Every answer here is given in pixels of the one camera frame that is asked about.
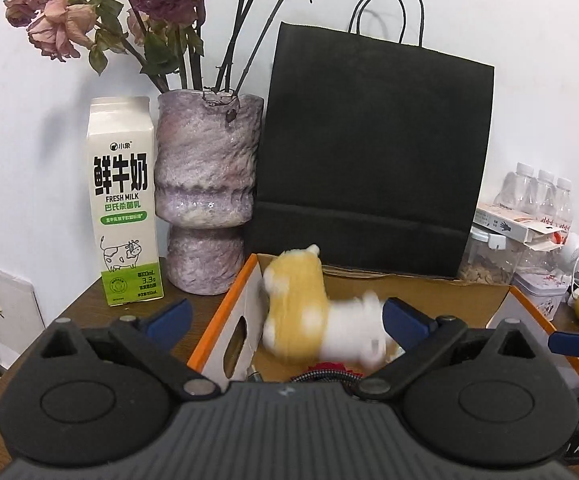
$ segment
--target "clear plastic bottle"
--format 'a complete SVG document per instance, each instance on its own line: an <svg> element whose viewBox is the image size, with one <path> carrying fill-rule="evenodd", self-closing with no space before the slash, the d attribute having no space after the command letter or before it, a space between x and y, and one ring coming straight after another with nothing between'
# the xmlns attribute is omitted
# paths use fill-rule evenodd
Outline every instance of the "clear plastic bottle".
<svg viewBox="0 0 579 480"><path fill-rule="evenodd" d="M573 221L571 180L567 180L566 178L559 178L556 181L556 195L554 202L556 205L556 217L554 219L554 225L560 227L563 230L561 233L562 239L560 243L564 244L567 240L567 235L569 234Z"/></svg>
<svg viewBox="0 0 579 480"><path fill-rule="evenodd" d="M521 211L532 215L536 220L553 225L556 217L555 195L554 174L540 170L538 178L532 179L529 185L529 199Z"/></svg>
<svg viewBox="0 0 579 480"><path fill-rule="evenodd" d="M522 207L529 201L529 184L533 175L534 168L519 162L516 165L516 172L510 171L505 177L494 205L522 210Z"/></svg>

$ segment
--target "bag handle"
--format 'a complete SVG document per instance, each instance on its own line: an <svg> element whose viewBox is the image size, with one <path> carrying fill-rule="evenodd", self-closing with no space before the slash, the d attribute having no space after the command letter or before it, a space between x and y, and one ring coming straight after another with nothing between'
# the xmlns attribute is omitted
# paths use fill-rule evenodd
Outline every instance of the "bag handle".
<svg viewBox="0 0 579 480"><path fill-rule="evenodd" d="M403 42L403 36L405 34L405 26L407 25L407 14L405 12L405 4L403 3L402 0L398 0L401 4L401 8L403 9L403 30L401 31L401 36L400 36L400 40L399 43ZM423 4L423 0L418 0L419 3L421 4L421 27L419 29L419 36L418 36L418 46L423 46L423 32L425 31L425 5ZM359 34L361 33L361 16L363 11L365 10L365 7L368 6L368 4L371 2L371 0L367 0L365 2L365 0L360 0L358 2L358 4L356 5L356 8L354 9L354 12L351 15L351 20L349 20L349 27L347 32L351 33L351 27L352 24L354 22L354 18L357 18L357 22L356 22L356 33Z"/></svg>

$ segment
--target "shopping bag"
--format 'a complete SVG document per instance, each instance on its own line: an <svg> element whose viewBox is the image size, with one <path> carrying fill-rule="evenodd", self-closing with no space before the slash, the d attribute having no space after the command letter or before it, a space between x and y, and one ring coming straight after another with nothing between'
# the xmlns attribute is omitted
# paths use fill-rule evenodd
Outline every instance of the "shopping bag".
<svg viewBox="0 0 579 480"><path fill-rule="evenodd" d="M487 153L493 67L423 48L419 1L418 46L282 23L247 250L317 244L334 266L456 275Z"/></svg>

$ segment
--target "plush toy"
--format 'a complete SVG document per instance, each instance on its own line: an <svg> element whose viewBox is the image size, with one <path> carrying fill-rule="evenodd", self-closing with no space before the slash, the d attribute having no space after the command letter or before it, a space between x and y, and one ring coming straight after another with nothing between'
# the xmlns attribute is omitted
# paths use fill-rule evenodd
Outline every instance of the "plush toy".
<svg viewBox="0 0 579 480"><path fill-rule="evenodd" d="M395 346L383 327L383 303L374 292L350 301L330 301L319 249L286 251L265 270L269 315L262 333L266 348L284 360L360 362L376 368Z"/></svg>

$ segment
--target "textured ceramic vase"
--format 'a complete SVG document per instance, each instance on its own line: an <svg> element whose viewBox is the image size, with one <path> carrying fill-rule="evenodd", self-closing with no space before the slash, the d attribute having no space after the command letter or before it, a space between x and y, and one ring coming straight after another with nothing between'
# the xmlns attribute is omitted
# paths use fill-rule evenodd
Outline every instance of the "textured ceramic vase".
<svg viewBox="0 0 579 480"><path fill-rule="evenodd" d="M260 97L194 90L159 97L156 214L172 224L167 274L192 294L221 294L242 266L252 218Z"/></svg>

